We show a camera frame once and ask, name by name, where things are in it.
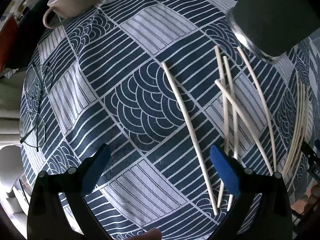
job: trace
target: white chair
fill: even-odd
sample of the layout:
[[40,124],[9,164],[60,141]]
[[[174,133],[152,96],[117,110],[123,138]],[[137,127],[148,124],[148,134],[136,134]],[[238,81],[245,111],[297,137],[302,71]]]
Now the white chair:
[[0,150],[0,182],[7,193],[23,175],[21,149],[17,146],[5,146]]

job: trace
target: patterned tablecloth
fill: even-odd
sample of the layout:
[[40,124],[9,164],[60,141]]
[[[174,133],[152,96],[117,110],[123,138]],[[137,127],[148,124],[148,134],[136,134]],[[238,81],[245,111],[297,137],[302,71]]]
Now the patterned tablecloth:
[[[188,129],[159,65],[167,62],[179,86],[216,196],[220,179],[209,160],[210,146],[223,143],[221,92],[214,84],[219,78],[216,44],[229,59],[236,101],[272,165],[262,103],[225,21],[226,10],[236,2],[101,0],[67,25],[46,30],[32,58],[53,71],[51,91],[40,106],[46,142],[39,152],[21,147],[30,184],[39,171],[62,173],[107,143],[111,161],[86,201],[111,236],[123,239],[157,227],[163,239],[207,238],[226,214],[228,192],[214,216]],[[295,123],[296,72],[309,91],[307,140],[313,146],[319,138],[314,129],[320,127],[319,53],[309,39],[283,54],[276,65],[244,51],[270,109],[281,170]],[[37,102],[24,94],[21,114],[32,110]],[[229,116],[232,152],[230,108]],[[241,163],[268,174],[242,121],[239,131]],[[303,157],[290,192],[292,202],[310,182],[306,170]],[[65,196],[60,198],[70,213]],[[259,199],[257,195],[242,230],[249,227]]]

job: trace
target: blue and white tablecloth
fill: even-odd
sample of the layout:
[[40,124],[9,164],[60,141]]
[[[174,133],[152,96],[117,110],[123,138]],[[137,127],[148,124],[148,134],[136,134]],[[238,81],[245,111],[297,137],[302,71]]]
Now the blue and white tablecloth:
[[[188,129],[159,65],[167,63],[179,86],[216,197],[220,179],[209,160],[210,146],[223,143],[221,92],[214,84],[219,78],[216,44],[229,59],[236,101],[272,163],[262,103],[236,50],[239,42],[225,21],[226,10],[236,2],[101,0],[67,25],[46,30],[32,58],[53,71],[51,91],[40,105],[46,142],[39,152],[21,147],[30,184],[39,171],[65,172],[107,143],[111,161],[86,201],[112,237],[124,239],[157,227],[163,239],[206,239],[225,217],[228,192],[214,216]],[[320,127],[319,53],[306,39],[283,54],[278,64],[269,65],[244,50],[272,115],[281,170],[295,122],[296,72],[309,91],[306,138],[312,146],[319,138],[314,128]],[[25,93],[21,114],[37,106]],[[232,153],[232,121],[229,124]],[[268,174],[242,121],[239,131],[241,163]],[[303,157],[290,192],[292,202],[310,182],[306,170]],[[65,196],[60,198],[70,212]],[[257,195],[242,231],[250,226],[259,199]]]

